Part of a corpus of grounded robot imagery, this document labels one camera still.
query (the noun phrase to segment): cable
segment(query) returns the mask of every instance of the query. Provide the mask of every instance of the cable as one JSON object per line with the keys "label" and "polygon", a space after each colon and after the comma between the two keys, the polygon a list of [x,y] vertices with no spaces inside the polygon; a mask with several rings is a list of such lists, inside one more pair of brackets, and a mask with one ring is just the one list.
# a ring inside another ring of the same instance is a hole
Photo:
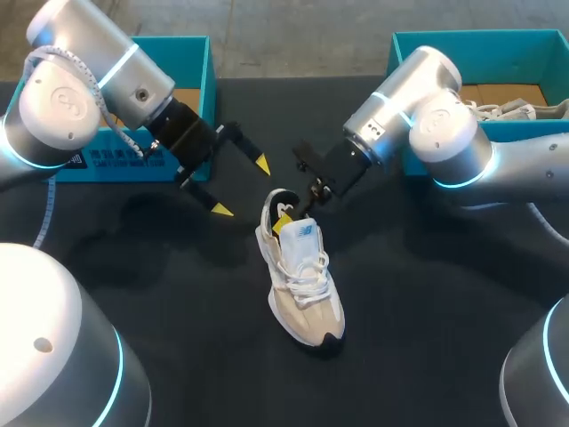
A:
{"label": "cable", "polygon": [[537,220],[541,223],[541,225],[543,226],[543,228],[558,242],[560,242],[561,244],[565,245],[565,246],[569,246],[569,239],[568,238],[564,238],[561,234],[559,234],[557,232],[557,230],[555,230],[553,228],[553,226],[548,222],[548,220],[545,219],[545,216],[543,216],[543,214],[540,212],[540,210],[537,208],[537,206],[533,203],[528,203],[527,207],[530,208],[530,211],[532,212],[533,215],[535,215],[535,217],[537,218]]}
{"label": "cable", "polygon": [[110,127],[121,140],[123,140],[140,158],[144,158],[144,152],[140,145],[138,145],[130,136],[128,136],[124,131],[115,123],[110,113],[108,112],[107,103],[103,98],[103,94],[100,91],[99,83],[97,79],[87,67],[87,65],[74,53],[66,51],[56,46],[41,46],[35,49],[32,53],[28,55],[26,61],[24,62],[24,73],[23,79],[26,83],[34,72],[36,67],[34,64],[34,59],[46,60],[46,55],[56,55],[63,59],[69,60],[87,79],[87,87],[91,90],[97,107],[99,107],[101,114],[105,118],[108,127]]}
{"label": "cable", "polygon": [[39,230],[36,241],[34,242],[35,249],[39,249],[44,242],[47,230],[50,228],[50,222],[52,221],[54,207],[55,207],[55,175],[52,176],[47,182],[47,202],[45,203],[44,221],[42,222],[42,228]]}

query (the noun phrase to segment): cardboard box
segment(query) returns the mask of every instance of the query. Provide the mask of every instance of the cardboard box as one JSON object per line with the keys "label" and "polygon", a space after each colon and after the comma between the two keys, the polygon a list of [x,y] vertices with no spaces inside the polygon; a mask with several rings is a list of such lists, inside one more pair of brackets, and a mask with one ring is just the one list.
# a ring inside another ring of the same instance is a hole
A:
{"label": "cardboard box", "polygon": [[[522,98],[536,105],[557,105],[569,98],[569,44],[555,29],[498,29],[394,33],[387,74],[417,47],[428,45],[447,55],[462,75],[463,100],[478,105]],[[481,122],[492,141],[510,142],[569,132],[569,120]],[[405,173],[427,172],[408,149]]]}

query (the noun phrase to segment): teal box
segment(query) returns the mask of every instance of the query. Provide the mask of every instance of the teal box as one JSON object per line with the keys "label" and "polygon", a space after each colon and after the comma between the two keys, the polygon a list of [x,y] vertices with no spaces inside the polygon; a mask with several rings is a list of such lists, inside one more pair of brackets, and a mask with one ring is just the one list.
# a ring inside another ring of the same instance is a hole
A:
{"label": "teal box", "polygon": [[[422,45],[447,55],[461,72],[464,85],[539,85],[548,105],[569,98],[569,44],[556,29],[394,33],[387,74]],[[480,125],[496,142],[569,132],[569,120],[512,120]],[[408,175],[427,173],[408,148],[404,168]]]}
{"label": "teal box", "polygon": [[[133,37],[134,43],[176,82],[177,89],[200,89],[197,113],[214,125],[216,81],[210,40],[206,36]],[[141,128],[126,130],[146,148],[154,140]],[[167,149],[159,149],[147,162],[121,141],[112,130],[101,128],[95,139],[57,174],[59,182],[161,182],[173,181],[178,160]],[[210,165],[202,165],[193,175],[197,181],[209,179]]]}

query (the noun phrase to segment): shoe tongue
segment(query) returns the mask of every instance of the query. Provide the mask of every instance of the shoe tongue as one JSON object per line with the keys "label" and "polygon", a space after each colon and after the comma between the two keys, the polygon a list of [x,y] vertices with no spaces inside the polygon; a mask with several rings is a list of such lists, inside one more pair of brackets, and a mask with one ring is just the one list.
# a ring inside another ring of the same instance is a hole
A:
{"label": "shoe tongue", "polygon": [[290,222],[280,233],[281,253],[285,267],[294,274],[301,262],[318,262],[320,243],[317,222],[312,218]]}

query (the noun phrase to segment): white sneaker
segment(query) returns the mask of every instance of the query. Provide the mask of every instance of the white sneaker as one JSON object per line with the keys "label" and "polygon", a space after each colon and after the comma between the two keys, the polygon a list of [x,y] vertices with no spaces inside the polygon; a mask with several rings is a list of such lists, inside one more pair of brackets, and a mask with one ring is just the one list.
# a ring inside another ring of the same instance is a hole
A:
{"label": "white sneaker", "polygon": [[480,122],[487,120],[551,120],[569,118],[569,100],[552,107],[532,105],[521,98],[507,102],[504,105],[478,106],[474,101],[468,101],[466,105]]}
{"label": "white sneaker", "polygon": [[313,348],[336,348],[344,335],[344,311],[316,221],[293,222],[285,213],[298,203],[298,196],[291,191],[272,191],[255,230],[273,282],[268,305],[298,342]]}

